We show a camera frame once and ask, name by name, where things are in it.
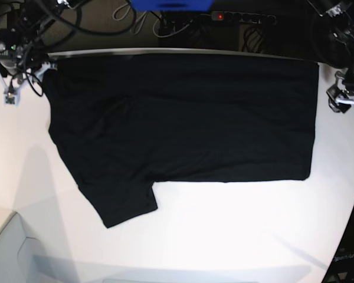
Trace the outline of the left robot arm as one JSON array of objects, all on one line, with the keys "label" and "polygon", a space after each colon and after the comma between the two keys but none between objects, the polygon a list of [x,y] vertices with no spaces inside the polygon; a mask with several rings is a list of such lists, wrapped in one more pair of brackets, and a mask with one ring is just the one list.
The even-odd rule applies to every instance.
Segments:
[{"label": "left robot arm", "polygon": [[315,20],[327,19],[329,22],[329,37],[342,44],[348,61],[344,66],[331,64],[317,46],[317,41],[311,39],[313,49],[323,63],[337,69],[335,83],[326,91],[328,105],[335,113],[346,113],[354,107],[354,1],[309,1],[315,10],[310,28]]}]

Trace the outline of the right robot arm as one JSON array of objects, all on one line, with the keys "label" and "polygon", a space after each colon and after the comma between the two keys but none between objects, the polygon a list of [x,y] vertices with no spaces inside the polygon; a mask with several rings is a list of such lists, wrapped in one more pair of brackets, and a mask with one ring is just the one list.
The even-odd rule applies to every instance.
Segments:
[{"label": "right robot arm", "polygon": [[[0,29],[0,82],[4,99],[13,104],[21,88],[41,84],[41,77],[56,68],[48,53],[72,39],[77,33],[114,37],[130,31],[136,23],[137,12],[130,1],[130,24],[119,31],[93,31],[81,27],[83,7],[87,1],[22,1],[18,9],[9,11],[6,28]],[[44,34],[55,23],[65,25],[70,32],[61,40],[45,45]]]}]

